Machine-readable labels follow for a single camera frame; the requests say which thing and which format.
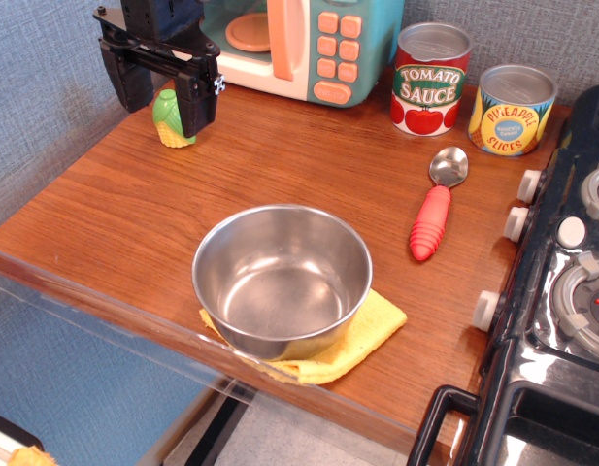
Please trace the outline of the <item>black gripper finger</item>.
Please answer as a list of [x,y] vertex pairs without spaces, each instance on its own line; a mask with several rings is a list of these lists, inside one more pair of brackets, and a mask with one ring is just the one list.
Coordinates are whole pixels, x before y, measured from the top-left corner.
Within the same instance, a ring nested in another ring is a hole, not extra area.
[[101,39],[103,62],[122,107],[135,113],[147,106],[153,98],[151,71],[138,62],[134,48],[118,47]]
[[215,60],[189,60],[174,81],[183,135],[191,138],[215,121],[225,79]]

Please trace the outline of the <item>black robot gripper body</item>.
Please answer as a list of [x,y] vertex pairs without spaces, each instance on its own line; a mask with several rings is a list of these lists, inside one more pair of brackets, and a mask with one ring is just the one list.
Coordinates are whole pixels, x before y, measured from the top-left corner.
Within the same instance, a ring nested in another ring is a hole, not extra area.
[[116,8],[98,6],[93,17],[110,46],[191,57],[209,73],[217,71],[220,49],[201,30],[205,3],[194,0],[121,1]]

